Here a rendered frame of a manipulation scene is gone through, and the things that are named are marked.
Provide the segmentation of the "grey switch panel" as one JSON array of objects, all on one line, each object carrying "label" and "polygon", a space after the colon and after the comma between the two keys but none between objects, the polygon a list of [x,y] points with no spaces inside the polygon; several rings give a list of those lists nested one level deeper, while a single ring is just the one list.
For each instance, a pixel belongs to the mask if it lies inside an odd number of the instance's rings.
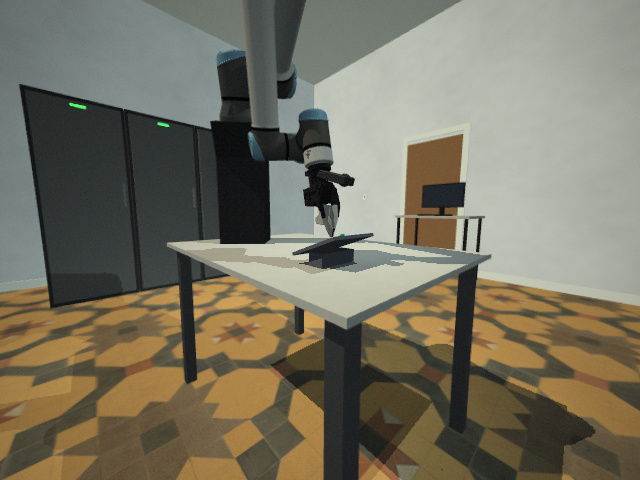
[{"label": "grey switch panel", "polygon": [[[364,238],[358,238],[358,237],[364,237]],[[350,262],[354,262],[354,249],[342,248],[342,246],[345,246],[369,237],[371,237],[370,233],[347,235],[347,236],[345,236],[344,234],[341,234],[338,237],[332,237],[327,240],[324,240],[319,243],[300,249],[298,251],[292,252],[292,255],[294,256],[294,255],[309,253],[309,266],[317,267],[321,269],[336,266],[336,265],[341,265],[345,263],[350,263]],[[342,239],[346,239],[346,240],[342,240]]]}]

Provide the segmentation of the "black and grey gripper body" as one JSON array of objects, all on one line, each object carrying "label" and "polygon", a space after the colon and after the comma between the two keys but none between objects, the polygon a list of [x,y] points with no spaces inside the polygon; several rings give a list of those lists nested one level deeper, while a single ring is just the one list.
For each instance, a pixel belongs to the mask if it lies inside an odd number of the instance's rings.
[{"label": "black and grey gripper body", "polygon": [[303,190],[305,206],[317,207],[317,194],[320,193],[326,204],[334,204],[334,201],[338,199],[335,185],[327,180],[317,178],[318,169],[330,171],[331,165],[329,163],[317,163],[308,167],[305,176],[309,177],[309,185],[311,188],[309,187]]}]

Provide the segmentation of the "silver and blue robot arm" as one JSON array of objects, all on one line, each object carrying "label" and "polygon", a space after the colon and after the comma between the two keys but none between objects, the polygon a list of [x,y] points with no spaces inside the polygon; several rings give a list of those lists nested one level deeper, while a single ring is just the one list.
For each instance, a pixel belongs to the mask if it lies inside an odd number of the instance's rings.
[{"label": "silver and blue robot arm", "polygon": [[333,165],[326,112],[301,112],[297,133],[280,133],[278,122],[278,99],[290,99],[296,90],[292,56],[305,3],[241,0],[245,51],[221,51],[216,61],[222,99],[220,121],[252,122],[248,139],[255,161],[299,159],[295,162],[308,169],[317,163]]}]

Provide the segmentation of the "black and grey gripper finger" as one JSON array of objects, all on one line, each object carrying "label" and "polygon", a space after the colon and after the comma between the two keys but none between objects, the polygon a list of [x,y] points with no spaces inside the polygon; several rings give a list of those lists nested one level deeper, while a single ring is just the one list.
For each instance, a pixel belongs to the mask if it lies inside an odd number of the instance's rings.
[{"label": "black and grey gripper finger", "polygon": [[328,205],[330,208],[330,219],[331,219],[331,224],[333,227],[333,234],[332,237],[334,236],[334,232],[335,232],[335,228],[337,225],[337,221],[338,221],[338,217],[339,217],[339,213],[340,213],[340,201],[339,201],[339,195],[338,195],[338,199],[336,201],[334,201],[334,204]]},{"label": "black and grey gripper finger", "polygon": [[315,218],[315,222],[317,224],[324,225],[327,230],[327,233],[329,234],[330,237],[332,237],[333,227],[332,227],[331,219],[329,215],[330,208],[326,204],[325,200],[322,198],[321,193],[317,194],[316,205],[318,207],[319,214]]}]

